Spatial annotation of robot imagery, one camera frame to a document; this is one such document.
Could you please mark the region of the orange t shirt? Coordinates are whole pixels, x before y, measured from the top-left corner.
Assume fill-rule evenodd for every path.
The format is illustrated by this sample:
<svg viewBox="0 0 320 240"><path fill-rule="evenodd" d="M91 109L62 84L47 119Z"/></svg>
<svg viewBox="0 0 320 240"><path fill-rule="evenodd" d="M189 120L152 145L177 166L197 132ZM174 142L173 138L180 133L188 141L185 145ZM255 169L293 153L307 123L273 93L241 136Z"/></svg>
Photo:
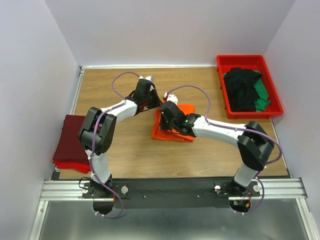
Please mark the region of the orange t shirt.
<svg viewBox="0 0 320 240"><path fill-rule="evenodd" d="M184 114L191 114L195 112L195 106L193 104L178 104L177 106ZM161 130L161 114L158 107L155 109L154 119L154 125L151 131L151 138L153 140L187 143L194 141L194 137L178 134L175 130Z"/></svg>

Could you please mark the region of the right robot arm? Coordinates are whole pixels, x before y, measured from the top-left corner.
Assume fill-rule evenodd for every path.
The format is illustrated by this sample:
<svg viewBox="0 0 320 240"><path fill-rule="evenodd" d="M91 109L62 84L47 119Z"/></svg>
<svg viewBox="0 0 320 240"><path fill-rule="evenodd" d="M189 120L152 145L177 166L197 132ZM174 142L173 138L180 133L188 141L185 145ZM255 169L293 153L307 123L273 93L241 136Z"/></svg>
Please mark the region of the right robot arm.
<svg viewBox="0 0 320 240"><path fill-rule="evenodd" d="M261 172L275 147L273 138L255 121L248 124L230 124L207 119L205 116L185 114L168 100L159 107L160 123L165 130L175 131L182 136L203 137L219 140L238 148L242 164L230 183L221 190L227 194L241 196L253 178Z"/></svg>

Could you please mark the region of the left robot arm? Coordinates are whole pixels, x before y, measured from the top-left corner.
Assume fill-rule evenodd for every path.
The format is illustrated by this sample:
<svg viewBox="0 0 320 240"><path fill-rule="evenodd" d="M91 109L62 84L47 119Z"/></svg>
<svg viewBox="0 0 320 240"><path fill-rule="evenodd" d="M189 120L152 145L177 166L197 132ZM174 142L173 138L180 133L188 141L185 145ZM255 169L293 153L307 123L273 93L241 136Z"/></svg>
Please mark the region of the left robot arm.
<svg viewBox="0 0 320 240"><path fill-rule="evenodd" d="M92 188L107 195L112 187L107 151L112 144L116 124L160 105L154 77L150 75L140 76L135 90L120 103L107 108L91 107L88 110L78 140L88 157Z"/></svg>

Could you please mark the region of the black t shirt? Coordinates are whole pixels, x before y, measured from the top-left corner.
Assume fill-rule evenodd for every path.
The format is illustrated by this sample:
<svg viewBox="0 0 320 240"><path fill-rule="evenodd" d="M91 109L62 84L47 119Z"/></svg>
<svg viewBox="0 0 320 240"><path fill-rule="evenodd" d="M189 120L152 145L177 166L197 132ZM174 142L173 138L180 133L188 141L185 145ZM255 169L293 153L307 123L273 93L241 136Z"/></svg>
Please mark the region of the black t shirt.
<svg viewBox="0 0 320 240"><path fill-rule="evenodd" d="M234 67L224 77L225 89L232 112L255 112L255 101L260 98L255 83L262 74L252 69Z"/></svg>

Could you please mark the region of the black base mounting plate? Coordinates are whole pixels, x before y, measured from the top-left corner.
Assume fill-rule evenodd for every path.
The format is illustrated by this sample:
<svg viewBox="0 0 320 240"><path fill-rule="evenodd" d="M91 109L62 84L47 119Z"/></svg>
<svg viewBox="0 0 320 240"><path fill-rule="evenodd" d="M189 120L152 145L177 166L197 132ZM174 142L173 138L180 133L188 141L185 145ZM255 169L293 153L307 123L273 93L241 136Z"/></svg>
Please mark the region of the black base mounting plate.
<svg viewBox="0 0 320 240"><path fill-rule="evenodd" d="M252 199L264 196L256 180L237 186L230 177L114 178L106 186L83 177L78 182L82 198L93 200L102 214L114 209L231 208L247 213Z"/></svg>

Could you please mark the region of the green t shirt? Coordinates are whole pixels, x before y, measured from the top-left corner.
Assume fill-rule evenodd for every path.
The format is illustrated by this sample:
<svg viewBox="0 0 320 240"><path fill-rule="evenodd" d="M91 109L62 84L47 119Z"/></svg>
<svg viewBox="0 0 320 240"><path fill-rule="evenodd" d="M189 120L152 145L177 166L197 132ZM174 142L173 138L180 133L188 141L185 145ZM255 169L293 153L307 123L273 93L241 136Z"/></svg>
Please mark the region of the green t shirt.
<svg viewBox="0 0 320 240"><path fill-rule="evenodd" d="M261 79L258 79L253 86L259 96L258 99L254 101L256 112L264 112L271 103L269 94Z"/></svg>

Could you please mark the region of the dark red folded shirt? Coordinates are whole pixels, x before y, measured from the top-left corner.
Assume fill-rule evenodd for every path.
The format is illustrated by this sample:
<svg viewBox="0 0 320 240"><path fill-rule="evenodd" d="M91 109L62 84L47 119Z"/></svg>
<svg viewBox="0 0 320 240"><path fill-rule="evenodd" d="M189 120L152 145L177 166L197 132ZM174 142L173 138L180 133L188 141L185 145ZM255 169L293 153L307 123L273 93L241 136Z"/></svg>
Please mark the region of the dark red folded shirt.
<svg viewBox="0 0 320 240"><path fill-rule="evenodd" d="M53 162L77 163L88 165L89 160L78 140L78 134L84 122L85 116L66 115L63 121L60 139L53 155Z"/></svg>

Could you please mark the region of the bright red folded shirt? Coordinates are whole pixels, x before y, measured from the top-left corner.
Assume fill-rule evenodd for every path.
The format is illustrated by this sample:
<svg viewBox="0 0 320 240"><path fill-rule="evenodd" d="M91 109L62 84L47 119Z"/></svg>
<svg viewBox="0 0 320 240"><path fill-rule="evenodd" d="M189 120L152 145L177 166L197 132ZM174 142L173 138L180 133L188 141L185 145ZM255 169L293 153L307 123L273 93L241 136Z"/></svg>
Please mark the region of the bright red folded shirt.
<svg viewBox="0 0 320 240"><path fill-rule="evenodd" d="M84 174L87 174L91 170L90 165L87 163L63 160L53 160L52 162L58 169L73 169Z"/></svg>

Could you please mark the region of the red plastic bin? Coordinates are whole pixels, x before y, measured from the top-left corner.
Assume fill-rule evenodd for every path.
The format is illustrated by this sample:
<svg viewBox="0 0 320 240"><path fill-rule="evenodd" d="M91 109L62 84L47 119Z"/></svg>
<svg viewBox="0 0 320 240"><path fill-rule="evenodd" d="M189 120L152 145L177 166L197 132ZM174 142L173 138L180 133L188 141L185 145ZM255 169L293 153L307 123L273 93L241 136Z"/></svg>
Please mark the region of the red plastic bin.
<svg viewBox="0 0 320 240"><path fill-rule="evenodd" d="M258 54L220 54L216 57L217 72L219 76L220 89L222 91L224 109L229 119L270 119L283 114L283 108L278 97L272 77L262 55ZM261 81L268 93L269 106L261 112L256 111L232 111L230 108L227 90L223 74L232 68L243 68L259 71L262 74Z"/></svg>

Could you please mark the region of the aluminium extrusion rail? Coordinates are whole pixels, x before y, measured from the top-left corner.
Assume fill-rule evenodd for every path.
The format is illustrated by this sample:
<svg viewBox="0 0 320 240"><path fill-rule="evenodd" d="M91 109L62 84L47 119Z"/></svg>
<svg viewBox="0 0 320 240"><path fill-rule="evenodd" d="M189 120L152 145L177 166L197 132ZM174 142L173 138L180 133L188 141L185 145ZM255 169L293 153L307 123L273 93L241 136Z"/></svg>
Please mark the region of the aluminium extrusion rail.
<svg viewBox="0 0 320 240"><path fill-rule="evenodd" d="M264 195L248 213L231 208L125 209L116 219L96 216L78 180L42 186L32 240L317 240L319 234L299 178L255 180Z"/></svg>

